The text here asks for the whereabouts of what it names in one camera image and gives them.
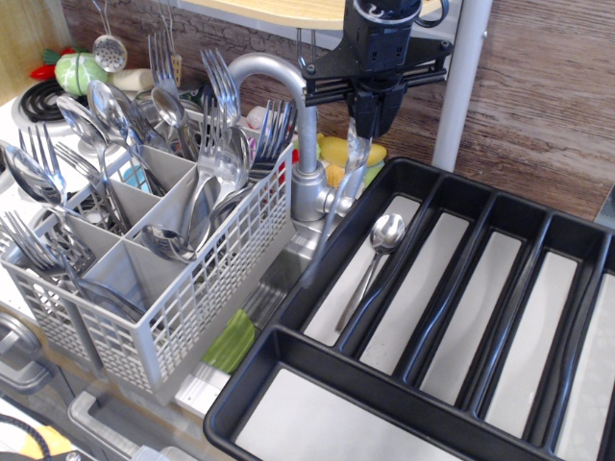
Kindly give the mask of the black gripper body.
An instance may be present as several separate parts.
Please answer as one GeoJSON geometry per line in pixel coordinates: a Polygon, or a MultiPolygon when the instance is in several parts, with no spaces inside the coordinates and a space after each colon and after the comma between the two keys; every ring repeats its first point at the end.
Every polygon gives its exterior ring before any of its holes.
{"type": "Polygon", "coordinates": [[[409,88],[444,80],[450,41],[412,37],[412,28],[434,28],[446,18],[420,17],[421,1],[347,1],[340,43],[304,66],[308,107],[346,103],[357,134],[378,138],[393,124],[409,88]]]}

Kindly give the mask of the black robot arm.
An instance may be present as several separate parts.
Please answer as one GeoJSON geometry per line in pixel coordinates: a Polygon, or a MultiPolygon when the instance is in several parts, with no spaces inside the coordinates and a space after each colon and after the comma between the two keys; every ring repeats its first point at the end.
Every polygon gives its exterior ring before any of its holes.
{"type": "Polygon", "coordinates": [[[378,138],[388,132],[406,92],[445,80],[450,41],[412,37],[415,26],[431,28],[441,17],[420,17],[420,1],[347,1],[343,36],[330,52],[300,65],[307,82],[308,107],[343,101],[356,122],[357,135],[378,138]]]}

